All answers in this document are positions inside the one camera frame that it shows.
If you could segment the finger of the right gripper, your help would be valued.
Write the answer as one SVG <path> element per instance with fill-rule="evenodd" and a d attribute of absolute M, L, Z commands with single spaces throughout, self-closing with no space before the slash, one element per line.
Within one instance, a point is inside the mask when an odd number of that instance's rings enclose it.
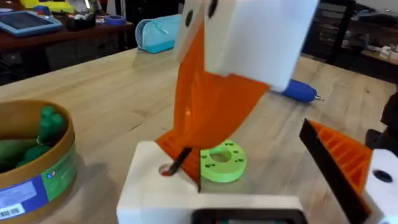
<path fill-rule="evenodd" d="M 194 76 L 194 146 L 230 136 L 269 89 L 284 90 L 316 1 L 203 1 Z"/>
<path fill-rule="evenodd" d="M 205 149 L 204 124 L 194 110 L 195 76 L 203 73 L 203 23 L 205 1 L 185 1 L 174 55 L 179 63 L 174 104 L 174 129 L 177 144 Z"/>

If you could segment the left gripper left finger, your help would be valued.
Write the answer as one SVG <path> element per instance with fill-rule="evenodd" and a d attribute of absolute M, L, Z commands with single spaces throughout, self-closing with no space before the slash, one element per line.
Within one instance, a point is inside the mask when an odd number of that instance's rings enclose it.
<path fill-rule="evenodd" d="M 173 160 L 154 141 L 137 144 L 116 207 L 119 223 L 146 223 L 144 212 L 151 202 L 163 206 L 177 194 L 198 192 L 196 183 L 183 170 L 172 176 L 160 173 L 162 166 L 171 163 Z"/>

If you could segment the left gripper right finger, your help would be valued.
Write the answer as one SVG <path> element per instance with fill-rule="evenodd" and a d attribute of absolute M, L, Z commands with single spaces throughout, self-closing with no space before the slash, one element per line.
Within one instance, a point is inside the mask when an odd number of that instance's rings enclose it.
<path fill-rule="evenodd" d="M 397 133 L 370 129 L 361 143 L 304 120 L 300 134 L 350 223 L 397 223 Z"/>

